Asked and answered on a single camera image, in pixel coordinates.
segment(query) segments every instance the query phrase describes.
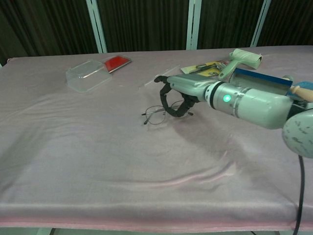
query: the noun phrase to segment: table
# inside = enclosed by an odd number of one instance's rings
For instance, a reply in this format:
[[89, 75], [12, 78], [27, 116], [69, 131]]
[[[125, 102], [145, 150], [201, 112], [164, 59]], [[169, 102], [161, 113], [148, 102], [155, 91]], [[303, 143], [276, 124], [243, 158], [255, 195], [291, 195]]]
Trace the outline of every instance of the table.
[[[114, 54], [12, 59], [0, 70], [0, 227], [293, 229], [300, 169], [281, 130], [206, 103], [192, 117], [143, 125], [141, 113], [160, 105], [162, 87], [144, 84], [232, 50], [119, 53], [133, 62], [84, 94], [66, 86], [66, 70]], [[263, 55], [258, 72], [313, 80], [313, 46], [248, 50]], [[313, 230], [313, 161], [305, 168], [301, 229]]]

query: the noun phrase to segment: eyeglasses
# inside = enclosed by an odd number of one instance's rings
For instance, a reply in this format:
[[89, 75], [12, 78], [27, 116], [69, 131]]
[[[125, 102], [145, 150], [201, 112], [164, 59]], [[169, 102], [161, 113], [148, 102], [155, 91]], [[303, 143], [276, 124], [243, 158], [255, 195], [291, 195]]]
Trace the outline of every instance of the eyeglasses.
[[[183, 102], [183, 100], [176, 101], [175, 103], [173, 103], [171, 105], [171, 108], [174, 110], [177, 110], [180, 107], [180, 105], [182, 104], [182, 102]], [[185, 113], [184, 116], [178, 117], [178, 118], [185, 118], [188, 115], [192, 116], [193, 113], [187, 112], [187, 113]], [[162, 122], [164, 122], [165, 117], [166, 117], [166, 111], [165, 111], [163, 106], [160, 106], [160, 105], [151, 106], [146, 110], [146, 112], [144, 114], [142, 114], [142, 116], [146, 116], [146, 120], [143, 123], [144, 125], [146, 125], [147, 123], [150, 123], [152, 125], [158, 125], [158, 124], [161, 124]]]

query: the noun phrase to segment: green indicator light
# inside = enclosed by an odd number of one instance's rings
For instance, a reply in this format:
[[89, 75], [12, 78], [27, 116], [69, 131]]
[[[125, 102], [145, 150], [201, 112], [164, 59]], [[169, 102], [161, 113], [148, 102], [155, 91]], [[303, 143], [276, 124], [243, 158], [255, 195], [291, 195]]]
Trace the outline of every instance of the green indicator light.
[[224, 102], [229, 102], [231, 100], [230, 95], [228, 95], [228, 94], [224, 95], [223, 100], [224, 100]]

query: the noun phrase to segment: cable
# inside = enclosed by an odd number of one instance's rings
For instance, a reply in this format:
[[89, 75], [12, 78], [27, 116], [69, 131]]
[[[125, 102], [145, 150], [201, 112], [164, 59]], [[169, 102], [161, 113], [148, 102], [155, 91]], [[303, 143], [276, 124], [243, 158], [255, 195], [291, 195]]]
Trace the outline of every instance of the cable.
[[303, 198], [304, 198], [305, 171], [304, 171], [303, 158], [300, 155], [299, 155], [299, 163], [300, 163], [300, 170], [301, 170], [301, 186], [300, 186], [300, 198], [299, 198], [297, 222], [296, 222], [295, 228], [293, 230], [293, 235], [297, 235], [298, 231], [299, 231], [299, 227], [300, 227], [300, 223], [301, 223], [301, 217], [302, 217]]

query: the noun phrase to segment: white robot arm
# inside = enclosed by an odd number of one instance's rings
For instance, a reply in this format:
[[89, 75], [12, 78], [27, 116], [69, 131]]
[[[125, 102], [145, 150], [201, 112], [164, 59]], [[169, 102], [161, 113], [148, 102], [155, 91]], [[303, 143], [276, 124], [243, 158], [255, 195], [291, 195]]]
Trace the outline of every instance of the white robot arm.
[[[172, 116], [180, 117], [194, 103], [207, 102], [213, 109], [244, 119], [267, 129], [283, 129], [287, 147], [296, 154], [313, 158], [313, 103], [253, 88], [236, 87], [197, 74], [160, 76], [165, 86], [160, 91], [162, 105]], [[168, 107], [166, 94], [180, 92], [183, 104], [175, 111]]]

